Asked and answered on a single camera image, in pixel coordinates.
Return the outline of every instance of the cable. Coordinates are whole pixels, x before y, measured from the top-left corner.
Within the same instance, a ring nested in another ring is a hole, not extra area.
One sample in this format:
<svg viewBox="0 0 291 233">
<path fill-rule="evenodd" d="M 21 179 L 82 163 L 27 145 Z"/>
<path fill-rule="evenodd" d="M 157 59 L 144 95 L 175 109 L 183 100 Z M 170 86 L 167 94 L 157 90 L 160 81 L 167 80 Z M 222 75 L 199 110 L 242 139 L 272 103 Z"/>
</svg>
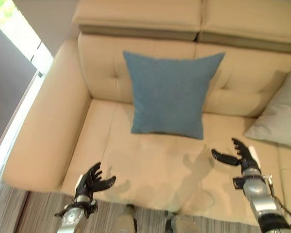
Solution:
<svg viewBox="0 0 291 233">
<path fill-rule="evenodd" d="M 272 195 L 273 198 L 275 198 L 275 200 L 279 203 L 279 205 L 281 206 L 281 208 L 283 208 L 291 217 L 291 211 L 289 211 L 279 200 L 278 197 L 276 197 L 275 195 Z"/>
</svg>

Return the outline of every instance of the robotic hand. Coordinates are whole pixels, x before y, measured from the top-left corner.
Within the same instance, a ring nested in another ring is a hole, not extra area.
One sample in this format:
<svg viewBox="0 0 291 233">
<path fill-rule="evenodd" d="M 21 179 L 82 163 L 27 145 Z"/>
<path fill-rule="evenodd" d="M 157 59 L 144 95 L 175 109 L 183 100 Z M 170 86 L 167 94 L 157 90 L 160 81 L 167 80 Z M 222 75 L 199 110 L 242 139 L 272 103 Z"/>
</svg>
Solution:
<svg viewBox="0 0 291 233">
<path fill-rule="evenodd" d="M 94 193 L 109 189 L 114 185 L 115 176 L 107 180 L 101 179 L 100 164 L 95 164 L 79 177 L 73 203 L 55 214 L 63 220 L 57 233 L 80 233 L 86 224 L 86 219 L 98 209 L 97 202 L 93 199 Z"/>
<path fill-rule="evenodd" d="M 263 233 L 291 233 L 291 224 L 284 218 L 282 209 L 290 216 L 291 212 L 275 196 L 272 175 L 262 176 L 259 159 L 254 147 L 246 147 L 241 141 L 232 138 L 240 159 L 222 154 L 212 149 L 213 157 L 225 164 L 242 167 L 242 177 L 233 178 L 236 189 L 242 189 L 250 201 L 252 211 Z"/>
<path fill-rule="evenodd" d="M 99 171 L 100 165 L 100 162 L 95 164 L 84 175 L 79 177 L 74 199 L 77 199 L 78 196 L 87 196 L 92 201 L 95 192 L 104 191 L 114 185 L 116 180 L 115 176 L 112 176 L 108 180 L 101 180 L 102 171 Z"/>
</svg>

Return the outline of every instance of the leather upholstery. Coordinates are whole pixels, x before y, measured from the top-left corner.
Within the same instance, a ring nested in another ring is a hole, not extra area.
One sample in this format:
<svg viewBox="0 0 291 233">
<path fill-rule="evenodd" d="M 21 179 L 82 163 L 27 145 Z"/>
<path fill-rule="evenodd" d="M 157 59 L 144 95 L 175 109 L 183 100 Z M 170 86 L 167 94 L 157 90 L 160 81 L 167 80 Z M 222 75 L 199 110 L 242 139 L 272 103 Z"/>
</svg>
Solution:
<svg viewBox="0 0 291 233">
<path fill-rule="evenodd" d="M 77 43 L 65 41 L 19 132 L 3 179 L 25 190 L 57 190 L 69 166 L 89 100 Z"/>
<path fill-rule="evenodd" d="M 291 0 L 206 0 L 202 31 L 291 43 Z"/>
<path fill-rule="evenodd" d="M 200 0 L 80 0 L 73 22 L 86 33 L 127 35 L 128 31 L 138 36 L 147 31 L 154 38 L 157 34 L 168 38 L 176 31 L 191 33 L 183 34 L 183 39 L 192 41 L 200 28 L 200 13 Z"/>
<path fill-rule="evenodd" d="M 205 103 L 204 140 L 130 133 L 134 109 L 123 49 L 178 59 L 226 52 Z M 242 191 L 232 184 L 240 168 L 214 161 L 210 149 L 235 154 L 231 137 L 254 145 L 263 173 L 273 174 L 276 194 L 291 209 L 291 149 L 243 136 L 255 121 L 246 116 L 263 110 L 290 69 L 291 54 L 81 35 L 79 44 L 66 41 L 58 52 L 3 178 L 25 190 L 73 195 L 79 175 L 101 161 L 104 175 L 117 181 L 95 194 L 99 200 L 256 225 Z"/>
<path fill-rule="evenodd" d="M 225 58 L 210 83 L 204 106 L 208 113 L 259 116 L 291 70 L 291 54 L 81 34 L 81 64 L 94 98 L 132 103 L 131 81 L 123 50 L 169 59 L 194 59 L 225 52 Z"/>
<path fill-rule="evenodd" d="M 291 0 L 203 3 L 201 41 L 291 52 Z"/>
<path fill-rule="evenodd" d="M 283 199 L 276 145 L 243 136 L 254 118 L 204 114 L 204 140 L 196 140 L 131 134 L 133 112 L 132 104 L 92 101 L 63 192 L 73 195 L 79 175 L 101 161 L 105 176 L 117 180 L 112 189 L 95 194 L 99 200 L 256 225 L 250 204 L 232 183 L 241 168 L 221 164 L 210 153 L 217 148 L 235 155 L 230 139 L 237 137 L 256 147 L 263 172 L 273 174 Z"/>
</svg>

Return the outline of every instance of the seam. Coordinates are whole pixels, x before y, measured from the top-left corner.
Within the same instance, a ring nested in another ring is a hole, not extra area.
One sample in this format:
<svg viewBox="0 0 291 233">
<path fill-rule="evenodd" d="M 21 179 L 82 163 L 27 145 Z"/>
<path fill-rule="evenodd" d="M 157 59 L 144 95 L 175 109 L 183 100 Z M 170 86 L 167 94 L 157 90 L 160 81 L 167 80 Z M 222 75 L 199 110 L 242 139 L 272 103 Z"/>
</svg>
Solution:
<svg viewBox="0 0 291 233">
<path fill-rule="evenodd" d="M 113 112 L 112 112 L 112 118 L 111 118 L 111 123 L 110 123 L 110 126 L 109 126 L 107 142 L 106 142 L 106 146 L 105 146 L 105 149 L 104 149 L 102 157 L 101 157 L 101 162 L 103 161 L 103 158 L 105 157 L 105 154 L 106 154 L 106 151 L 107 151 L 107 148 L 108 148 L 108 144 L 109 144 L 109 140 L 110 140 L 111 128 L 112 128 L 112 125 L 113 125 L 113 120 L 114 120 L 114 115 L 115 115 L 115 110 L 116 109 L 117 109 L 117 105 L 114 107 Z"/>
</svg>

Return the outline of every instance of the throw pillow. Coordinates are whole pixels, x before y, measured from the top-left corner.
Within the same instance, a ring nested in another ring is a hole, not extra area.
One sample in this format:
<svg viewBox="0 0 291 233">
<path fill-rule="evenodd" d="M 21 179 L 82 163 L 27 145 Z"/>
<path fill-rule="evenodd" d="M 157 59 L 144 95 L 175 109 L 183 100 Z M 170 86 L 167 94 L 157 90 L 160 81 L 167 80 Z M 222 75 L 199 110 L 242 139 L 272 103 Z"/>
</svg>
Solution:
<svg viewBox="0 0 291 233">
<path fill-rule="evenodd" d="M 203 139 L 202 107 L 224 53 L 196 60 L 124 57 L 132 80 L 132 133 L 170 133 Z"/>
<path fill-rule="evenodd" d="M 245 136 L 291 147 L 291 73 Z"/>
</svg>

